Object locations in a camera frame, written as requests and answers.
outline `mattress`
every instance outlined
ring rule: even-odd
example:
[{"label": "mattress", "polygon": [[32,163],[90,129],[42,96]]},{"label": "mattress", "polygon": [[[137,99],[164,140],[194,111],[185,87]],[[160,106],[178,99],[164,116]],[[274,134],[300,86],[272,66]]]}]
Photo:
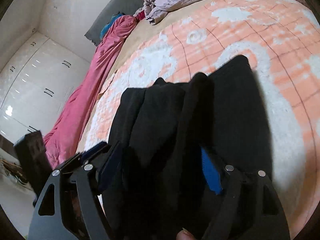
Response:
[{"label": "mattress", "polygon": [[261,87],[273,184],[294,238],[320,200],[320,25],[294,0],[203,0],[159,25],[141,21],[103,85],[78,149],[108,141],[127,87],[147,87],[159,76],[187,82],[238,54],[248,57]]}]

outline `white wardrobe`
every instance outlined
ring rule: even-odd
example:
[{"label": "white wardrobe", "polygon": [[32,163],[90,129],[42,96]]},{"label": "white wardrobe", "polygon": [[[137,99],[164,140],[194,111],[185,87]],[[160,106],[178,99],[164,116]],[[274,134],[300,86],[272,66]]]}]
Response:
[{"label": "white wardrobe", "polygon": [[88,69],[87,61],[35,33],[0,73],[1,135],[15,143],[36,130],[48,133]]}]

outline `silver bolt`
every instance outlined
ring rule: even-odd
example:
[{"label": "silver bolt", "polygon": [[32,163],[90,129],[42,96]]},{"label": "silver bolt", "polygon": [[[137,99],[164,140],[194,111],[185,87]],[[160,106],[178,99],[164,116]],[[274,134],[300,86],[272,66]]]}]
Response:
[{"label": "silver bolt", "polygon": [[258,174],[260,177],[264,177],[266,175],[266,173],[264,171],[258,171]]},{"label": "silver bolt", "polygon": [[233,171],[235,168],[232,165],[226,165],[227,171]]},{"label": "silver bolt", "polygon": [[60,174],[60,171],[59,170],[55,170],[52,172],[52,176],[58,176]]},{"label": "silver bolt", "polygon": [[92,168],[93,168],[92,164],[87,164],[86,166],[84,166],[85,171],[90,171],[90,170],[92,170]]}]

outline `red fabric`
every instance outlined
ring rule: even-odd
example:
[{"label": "red fabric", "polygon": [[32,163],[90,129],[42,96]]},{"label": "red fabric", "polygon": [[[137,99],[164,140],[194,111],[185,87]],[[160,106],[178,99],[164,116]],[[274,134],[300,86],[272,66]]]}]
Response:
[{"label": "red fabric", "polygon": [[44,136],[46,154],[52,168],[76,153],[98,93],[113,66],[125,39],[138,20],[129,15],[116,19],[96,49],[89,71],[66,102],[53,129]]},{"label": "red fabric", "polygon": [[137,18],[138,21],[143,20],[145,17],[146,17],[146,16],[145,16],[145,14],[144,14],[144,10],[141,11],[141,12],[139,12],[138,15],[136,16],[136,18]]}]

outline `fingernail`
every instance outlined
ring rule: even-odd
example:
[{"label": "fingernail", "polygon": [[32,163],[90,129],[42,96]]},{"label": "fingernail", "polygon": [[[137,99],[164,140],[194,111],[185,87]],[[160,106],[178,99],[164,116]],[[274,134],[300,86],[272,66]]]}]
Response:
[{"label": "fingernail", "polygon": [[191,234],[188,230],[186,230],[185,228],[182,228],[182,230],[183,230],[183,233],[184,233],[185,235],[187,235],[187,236],[192,236],[192,234]]}]

